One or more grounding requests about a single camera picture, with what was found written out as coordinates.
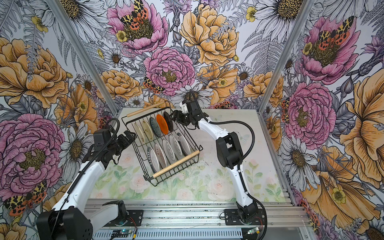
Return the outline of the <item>black wire dish rack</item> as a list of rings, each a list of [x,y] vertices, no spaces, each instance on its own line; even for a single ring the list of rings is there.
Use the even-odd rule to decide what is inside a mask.
[[[153,186],[157,186],[159,183],[164,182],[165,180],[171,178],[172,176],[175,176],[179,172],[181,172],[181,171],[187,169],[188,167],[198,163],[199,155],[203,150],[203,147],[196,143],[196,141],[193,139],[193,137],[189,133],[188,129],[185,126],[183,126],[179,123],[176,123],[174,121],[173,121],[174,130],[172,132],[169,131],[169,133],[167,135],[164,135],[162,133],[162,136],[160,138],[157,138],[154,135],[154,140],[151,142],[149,142],[147,137],[146,137],[146,143],[144,145],[142,145],[140,143],[138,135],[137,135],[137,133],[133,127],[133,123],[140,124],[140,127],[143,130],[142,120],[146,120],[150,123],[150,117],[153,117],[156,120],[156,116],[158,114],[161,114],[163,116],[164,112],[167,112],[170,115],[174,112],[172,109],[171,103],[169,101],[163,102],[163,104],[161,106],[159,106],[158,108],[150,109],[148,111],[145,111],[145,112],[140,113],[138,115],[132,116],[130,118],[126,117],[126,115],[129,113],[122,113],[122,115],[121,115],[121,117],[122,117],[121,120],[122,120],[124,126],[126,127],[126,129],[128,131],[136,134],[136,140],[134,141],[133,148],[134,148],[135,153],[137,155],[139,164],[143,170],[144,179],[146,181],[148,181],[150,184],[152,184]],[[148,161],[147,147],[152,147],[155,151],[155,143],[158,143],[163,149],[162,139],[166,139],[170,143],[169,135],[172,134],[178,140],[177,133],[181,133],[187,139],[189,145],[191,146],[192,153],[197,151],[197,150],[199,150],[200,153],[197,156],[195,156],[194,158],[192,158],[192,159],[186,161],[185,163],[179,165],[178,167],[172,169],[171,171],[169,171],[169,172],[167,172],[167,173],[165,173],[165,174],[163,174],[163,175],[161,175],[155,179],[151,179],[151,177],[153,176],[154,173],[153,173],[152,168],[150,166],[150,163]]]

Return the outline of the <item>white plate orange sunburst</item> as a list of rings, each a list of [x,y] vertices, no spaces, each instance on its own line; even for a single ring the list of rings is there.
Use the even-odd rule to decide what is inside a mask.
[[[158,158],[158,161],[160,163],[161,168],[162,169],[166,168],[168,166],[167,158],[166,158],[166,155],[164,153],[164,150],[162,149],[162,147],[158,143],[155,143],[155,152],[156,152],[156,155],[157,155],[157,158]]]

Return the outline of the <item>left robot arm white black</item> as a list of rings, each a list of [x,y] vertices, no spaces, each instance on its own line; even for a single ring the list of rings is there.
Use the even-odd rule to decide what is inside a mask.
[[[40,214],[37,229],[41,240],[91,240],[94,232],[116,221],[124,224],[128,218],[123,201],[110,201],[87,218],[85,207],[95,183],[110,161],[120,156],[136,140],[135,133],[101,129],[94,133],[94,144],[89,148],[80,170],[61,199],[48,212]]]

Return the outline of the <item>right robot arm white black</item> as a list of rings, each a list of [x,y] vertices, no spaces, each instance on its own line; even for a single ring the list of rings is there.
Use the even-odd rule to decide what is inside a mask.
[[[251,153],[256,136],[250,125],[242,121],[214,122],[204,113],[196,100],[180,103],[181,110],[173,113],[172,119],[187,127],[195,126],[208,133],[216,141],[217,158],[222,167],[229,169],[236,192],[238,215],[242,223],[249,223],[260,213],[262,206],[259,200],[248,191],[244,177],[243,161]],[[250,148],[244,153],[239,137],[235,132],[228,132],[221,125],[239,124],[251,132],[252,142]]]

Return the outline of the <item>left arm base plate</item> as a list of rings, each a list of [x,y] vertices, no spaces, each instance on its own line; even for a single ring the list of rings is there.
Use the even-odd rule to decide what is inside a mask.
[[[140,227],[143,221],[143,210],[127,210],[128,218],[125,220],[113,220],[105,227]]]

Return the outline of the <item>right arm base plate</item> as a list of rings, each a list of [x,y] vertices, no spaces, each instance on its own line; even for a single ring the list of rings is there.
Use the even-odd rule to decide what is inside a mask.
[[[256,225],[256,226],[265,226],[266,225],[266,213],[265,211],[259,209],[259,212],[250,219],[242,222],[240,215],[237,209],[225,209],[224,210],[224,220],[226,226],[239,226],[239,225]]]

